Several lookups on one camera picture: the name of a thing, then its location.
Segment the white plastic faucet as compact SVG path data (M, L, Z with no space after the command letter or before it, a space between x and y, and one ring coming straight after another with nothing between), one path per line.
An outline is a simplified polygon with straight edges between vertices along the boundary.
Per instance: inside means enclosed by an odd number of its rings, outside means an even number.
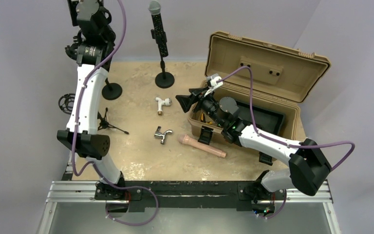
M166 98L166 99L161 99L159 97L156 97L155 98L155 101L157 102L157 114L159 116L162 116L163 115L163 106L170 106L172 104L172 100L170 98Z

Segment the pink rose-gold microphone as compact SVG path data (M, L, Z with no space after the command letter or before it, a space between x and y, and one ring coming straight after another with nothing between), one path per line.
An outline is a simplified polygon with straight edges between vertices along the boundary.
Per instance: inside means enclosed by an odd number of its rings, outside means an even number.
M191 147L194 147L196 149L202 150L204 152L207 152L209 154L215 155L217 157L222 157L222 158L226 157L226 152L224 152L224 151L222 151L220 149L217 149L217 148L215 148L213 146L200 143L200 142L198 142L197 140L193 139L192 137L190 137L187 134L179 134L178 137L177 137L177 139L183 145L189 145Z

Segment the black speckled microphone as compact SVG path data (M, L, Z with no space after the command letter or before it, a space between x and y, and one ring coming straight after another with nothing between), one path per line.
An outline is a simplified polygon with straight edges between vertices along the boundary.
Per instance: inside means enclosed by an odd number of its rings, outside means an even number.
M151 29L152 38L156 41L158 45L160 56L165 58L168 56L167 47L167 36L164 31L162 17L161 17L161 5L158 1L152 0L148 7L151 13L151 18L153 22L153 29Z

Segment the black tripod microphone stand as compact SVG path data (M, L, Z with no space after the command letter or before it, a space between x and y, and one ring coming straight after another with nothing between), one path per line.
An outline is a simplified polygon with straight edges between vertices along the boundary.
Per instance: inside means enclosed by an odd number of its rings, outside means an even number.
M72 114L72 111L73 111L73 105L74 105L74 100L75 100L75 93L69 93L69 94L64 94L63 96L61 96L58 100L58 107L60 108L60 110L65 113L65 114L68 114L68 115L71 115ZM109 122L108 122L108 119L107 119L107 112L108 112L108 108L106 107L105 108L105 113L104 113L104 116L102 116L99 112L97 114L97 119L100 120L100 123L99 123L99 126L98 126L98 130L103 130L103 129L108 129L108 128L111 128L111 129L117 129L119 131L122 131L123 133L125 134L129 134L128 131L125 131L125 130L122 130L114 125L111 125Z

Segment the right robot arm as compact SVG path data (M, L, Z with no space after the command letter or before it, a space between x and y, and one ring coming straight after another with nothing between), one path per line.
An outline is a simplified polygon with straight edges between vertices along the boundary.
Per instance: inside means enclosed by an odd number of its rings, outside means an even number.
M255 120L240 117L241 109L231 97L216 100L208 88L192 88L190 95L176 95L182 110L202 111L222 128L223 138L241 147L254 149L287 166L281 171L268 171L255 183L254 192L266 198L279 189L298 189L314 196L332 167L322 150L311 139L303 142L286 139L258 128Z

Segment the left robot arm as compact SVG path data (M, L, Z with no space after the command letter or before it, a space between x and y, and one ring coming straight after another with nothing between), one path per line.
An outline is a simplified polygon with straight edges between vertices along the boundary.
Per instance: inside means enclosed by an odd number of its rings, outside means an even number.
M110 63L117 51L116 34L112 30L109 10L102 0L69 0L72 25L79 27L72 45L66 46L68 57L77 63L77 87L70 119L57 140L71 151L73 173L79 176L75 160L79 156L92 165L113 199L126 192L125 179L109 155L110 138L98 134L97 120L102 85L107 79Z

